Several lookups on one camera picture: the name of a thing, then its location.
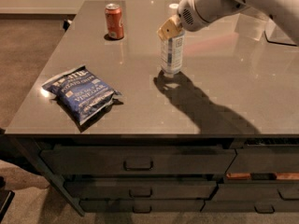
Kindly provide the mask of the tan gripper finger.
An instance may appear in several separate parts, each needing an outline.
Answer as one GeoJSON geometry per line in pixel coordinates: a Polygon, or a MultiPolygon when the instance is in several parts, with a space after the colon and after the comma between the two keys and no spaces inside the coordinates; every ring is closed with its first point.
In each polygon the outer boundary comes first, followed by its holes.
{"type": "Polygon", "coordinates": [[[173,15],[158,29],[157,34],[164,41],[178,36],[181,31],[181,19],[178,15],[173,15]]]}

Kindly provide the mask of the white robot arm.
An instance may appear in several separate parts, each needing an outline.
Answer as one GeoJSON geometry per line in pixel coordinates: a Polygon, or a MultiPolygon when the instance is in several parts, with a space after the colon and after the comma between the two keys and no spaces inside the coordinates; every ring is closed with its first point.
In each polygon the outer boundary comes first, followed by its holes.
{"type": "Polygon", "coordinates": [[[299,0],[181,0],[177,12],[158,29],[161,40],[182,30],[197,32],[214,21],[253,7],[268,16],[296,45],[299,44],[299,0]]]}

